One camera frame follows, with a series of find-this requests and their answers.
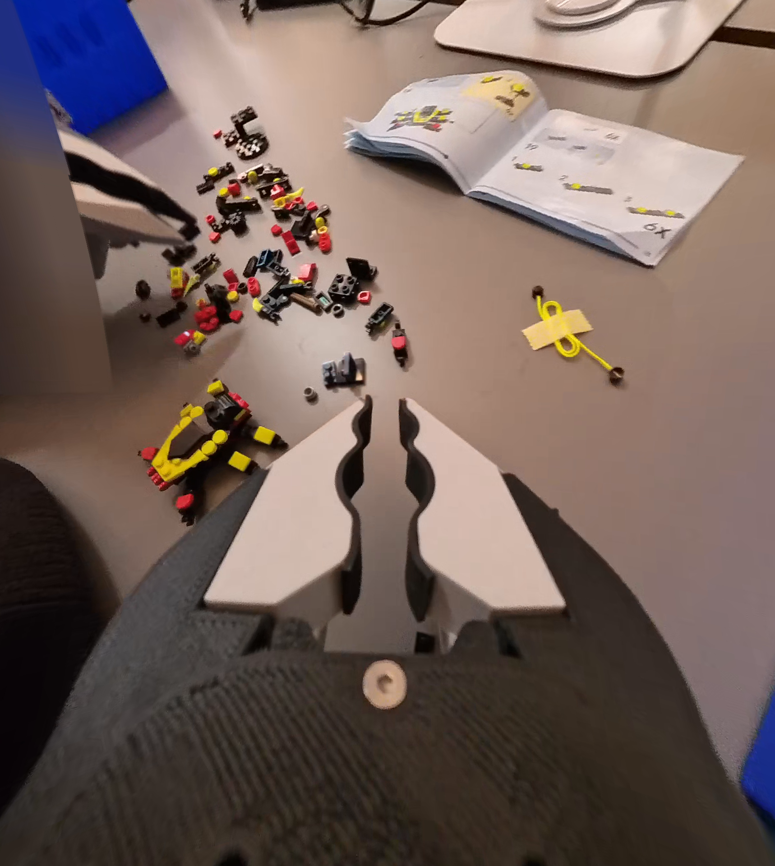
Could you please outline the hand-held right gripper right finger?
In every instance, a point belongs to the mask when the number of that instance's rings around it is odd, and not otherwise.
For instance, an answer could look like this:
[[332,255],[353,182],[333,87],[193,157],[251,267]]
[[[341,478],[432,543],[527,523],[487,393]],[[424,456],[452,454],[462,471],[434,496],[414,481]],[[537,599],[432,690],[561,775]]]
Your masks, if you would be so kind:
[[499,467],[411,398],[400,400],[398,418],[416,502],[406,598],[424,631],[455,640],[470,622],[565,612]]

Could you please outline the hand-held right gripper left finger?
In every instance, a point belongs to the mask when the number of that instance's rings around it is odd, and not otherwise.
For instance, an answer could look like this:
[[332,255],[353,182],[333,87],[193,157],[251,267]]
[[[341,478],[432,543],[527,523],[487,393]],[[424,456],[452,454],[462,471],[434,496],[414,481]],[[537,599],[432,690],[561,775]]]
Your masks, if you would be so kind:
[[364,396],[274,460],[203,598],[215,612],[306,622],[321,636],[360,597],[373,400]]

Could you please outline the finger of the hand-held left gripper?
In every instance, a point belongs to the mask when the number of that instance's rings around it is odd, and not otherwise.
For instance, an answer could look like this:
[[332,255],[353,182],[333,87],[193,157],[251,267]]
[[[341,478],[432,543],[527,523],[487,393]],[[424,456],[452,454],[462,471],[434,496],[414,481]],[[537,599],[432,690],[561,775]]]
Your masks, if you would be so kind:
[[146,206],[158,215],[184,222],[179,233],[198,232],[198,219],[152,179],[134,169],[90,138],[66,128],[57,130],[69,172],[69,182],[88,184],[116,198]]
[[116,198],[88,184],[72,183],[72,192],[83,230],[107,237],[113,243],[170,245],[182,239],[182,220],[154,213],[146,206]]

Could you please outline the yellow black red lego model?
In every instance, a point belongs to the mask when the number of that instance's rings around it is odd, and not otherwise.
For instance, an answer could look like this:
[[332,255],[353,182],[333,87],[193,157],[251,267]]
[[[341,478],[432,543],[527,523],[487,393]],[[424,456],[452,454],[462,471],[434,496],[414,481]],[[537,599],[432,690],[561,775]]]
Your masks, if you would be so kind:
[[218,466],[251,474],[258,464],[243,448],[249,442],[283,450],[288,443],[272,428],[258,425],[241,395],[215,378],[202,405],[186,404],[161,445],[139,451],[147,475],[161,491],[176,488],[180,521],[194,525],[204,510],[205,483]]

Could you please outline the pile of lego pieces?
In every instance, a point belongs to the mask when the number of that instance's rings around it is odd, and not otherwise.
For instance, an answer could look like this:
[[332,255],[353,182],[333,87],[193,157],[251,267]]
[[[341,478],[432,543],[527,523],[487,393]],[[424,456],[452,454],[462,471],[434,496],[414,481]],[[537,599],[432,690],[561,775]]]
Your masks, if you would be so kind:
[[212,166],[196,186],[200,196],[214,194],[213,210],[205,214],[209,244],[225,237],[244,239],[250,216],[268,215],[271,242],[251,254],[241,267],[225,267],[214,251],[196,258],[194,236],[198,225],[185,224],[185,242],[166,248],[168,264],[165,309],[143,307],[137,319],[170,329],[191,315],[189,327],[174,337],[174,343],[189,357],[196,357],[210,336],[229,325],[239,324],[243,305],[249,302],[259,319],[282,320],[291,304],[314,314],[341,317],[347,309],[367,305],[379,270],[370,260],[346,258],[346,270],[334,276],[327,287],[317,287],[319,266],[303,254],[328,255],[333,248],[331,208],[295,187],[290,175],[267,162],[237,171],[232,162]]

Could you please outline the black round lego stand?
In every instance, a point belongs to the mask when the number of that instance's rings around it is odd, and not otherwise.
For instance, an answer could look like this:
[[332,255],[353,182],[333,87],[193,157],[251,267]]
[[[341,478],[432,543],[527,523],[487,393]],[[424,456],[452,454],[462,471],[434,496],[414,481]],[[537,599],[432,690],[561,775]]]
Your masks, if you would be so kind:
[[248,129],[248,125],[258,120],[258,113],[251,105],[230,115],[231,127],[220,134],[226,148],[232,148],[243,160],[263,157],[269,149],[270,141],[259,129]]

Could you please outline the lego instruction booklet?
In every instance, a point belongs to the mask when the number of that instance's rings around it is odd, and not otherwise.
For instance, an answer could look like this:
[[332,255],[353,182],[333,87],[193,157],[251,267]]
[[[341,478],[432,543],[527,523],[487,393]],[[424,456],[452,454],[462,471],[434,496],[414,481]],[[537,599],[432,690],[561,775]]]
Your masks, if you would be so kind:
[[345,147],[425,161],[468,198],[656,267],[743,162],[640,127],[550,109],[519,71],[415,81]]

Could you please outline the blue plastic bin white label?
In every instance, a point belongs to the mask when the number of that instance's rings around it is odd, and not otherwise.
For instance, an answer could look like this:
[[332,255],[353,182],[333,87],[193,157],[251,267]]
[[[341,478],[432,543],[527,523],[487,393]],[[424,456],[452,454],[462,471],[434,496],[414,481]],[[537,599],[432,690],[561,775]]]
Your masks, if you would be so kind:
[[92,134],[166,91],[163,73],[124,1],[15,1],[38,77]]

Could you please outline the yellow tape strip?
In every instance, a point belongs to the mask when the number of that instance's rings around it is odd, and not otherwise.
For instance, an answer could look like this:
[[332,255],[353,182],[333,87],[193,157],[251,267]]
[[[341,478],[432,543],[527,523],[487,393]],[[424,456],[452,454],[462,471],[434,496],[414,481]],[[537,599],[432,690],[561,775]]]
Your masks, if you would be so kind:
[[580,310],[544,309],[541,320],[523,330],[523,335],[535,351],[566,341],[572,352],[577,335],[593,330],[586,315]]

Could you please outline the black knit sweater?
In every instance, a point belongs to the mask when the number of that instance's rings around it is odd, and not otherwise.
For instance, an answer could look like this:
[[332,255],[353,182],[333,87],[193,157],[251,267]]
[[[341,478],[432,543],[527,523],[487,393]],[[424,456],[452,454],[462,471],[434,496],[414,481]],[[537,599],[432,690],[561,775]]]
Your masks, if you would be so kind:
[[0,818],[54,741],[107,620],[65,510],[0,458]]

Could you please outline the silver monitor stand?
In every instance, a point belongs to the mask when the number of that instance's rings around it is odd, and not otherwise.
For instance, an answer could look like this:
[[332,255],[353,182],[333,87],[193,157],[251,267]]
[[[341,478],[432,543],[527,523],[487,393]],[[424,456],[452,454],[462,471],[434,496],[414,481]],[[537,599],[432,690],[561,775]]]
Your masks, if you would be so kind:
[[641,80],[685,67],[741,1],[469,1],[434,31],[474,55]]

